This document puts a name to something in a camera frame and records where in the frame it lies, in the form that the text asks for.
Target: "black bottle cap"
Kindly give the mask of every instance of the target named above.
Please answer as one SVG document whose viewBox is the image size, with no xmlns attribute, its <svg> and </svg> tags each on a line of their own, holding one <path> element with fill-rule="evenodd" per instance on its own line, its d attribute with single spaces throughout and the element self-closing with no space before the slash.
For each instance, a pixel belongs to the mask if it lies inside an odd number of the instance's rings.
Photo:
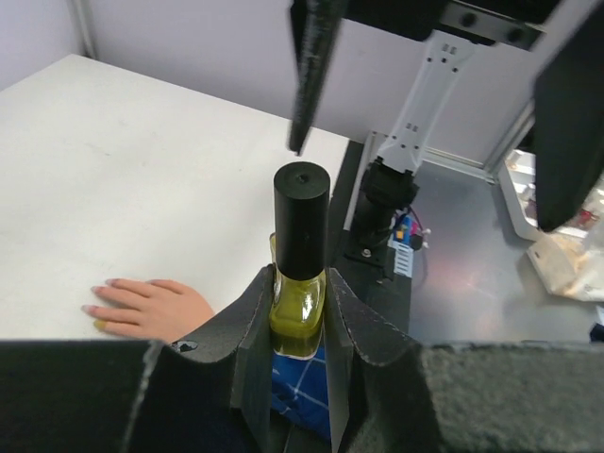
<svg viewBox="0 0 604 453">
<path fill-rule="evenodd" d="M 275 185 L 277 267 L 294 280 L 325 269 L 329 175 L 310 162 L 281 167 Z"/>
</svg>

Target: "gray floor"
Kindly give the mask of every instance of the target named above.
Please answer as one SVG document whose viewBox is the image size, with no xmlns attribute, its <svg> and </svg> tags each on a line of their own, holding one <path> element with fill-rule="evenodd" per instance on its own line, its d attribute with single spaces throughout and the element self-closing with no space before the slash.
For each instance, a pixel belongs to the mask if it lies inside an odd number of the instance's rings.
<svg viewBox="0 0 604 453">
<path fill-rule="evenodd" d="M 415 253 L 410 335 L 439 341 L 589 341 L 593 304 L 547 294 L 498 186 L 424 164 L 413 204 L 429 249 Z"/>
</svg>

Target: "bottle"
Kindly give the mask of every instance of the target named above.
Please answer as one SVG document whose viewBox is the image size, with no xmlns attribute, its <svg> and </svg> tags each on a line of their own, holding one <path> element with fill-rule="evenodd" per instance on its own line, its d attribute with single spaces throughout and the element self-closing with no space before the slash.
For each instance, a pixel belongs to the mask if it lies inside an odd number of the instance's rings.
<svg viewBox="0 0 604 453">
<path fill-rule="evenodd" d="M 313 163 L 294 162 L 277 172 L 274 186 L 271 341 L 278 354 L 308 360 L 323 326 L 329 175 Z"/>
</svg>

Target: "painted fingernail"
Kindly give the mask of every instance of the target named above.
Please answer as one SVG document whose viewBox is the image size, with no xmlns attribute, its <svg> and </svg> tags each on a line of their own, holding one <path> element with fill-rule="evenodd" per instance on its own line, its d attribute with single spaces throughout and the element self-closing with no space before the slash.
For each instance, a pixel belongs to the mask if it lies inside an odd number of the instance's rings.
<svg viewBox="0 0 604 453">
<path fill-rule="evenodd" d="M 101 321 L 100 319 L 97 319 L 96 321 L 94 321 L 92 323 L 96 328 L 98 328 L 99 330 L 105 330 L 105 326 L 107 325 L 107 321 Z"/>
</svg>

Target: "human hand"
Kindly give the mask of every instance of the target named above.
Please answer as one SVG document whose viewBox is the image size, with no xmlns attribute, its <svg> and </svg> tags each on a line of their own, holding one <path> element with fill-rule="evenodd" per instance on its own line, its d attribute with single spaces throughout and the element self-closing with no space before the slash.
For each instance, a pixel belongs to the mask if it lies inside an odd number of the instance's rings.
<svg viewBox="0 0 604 453">
<path fill-rule="evenodd" d="M 92 291 L 121 308 L 85 305 L 99 330 L 125 337 L 172 343 L 205 324 L 214 315 L 201 294 L 172 280 L 141 281 L 118 278 Z"/>
</svg>

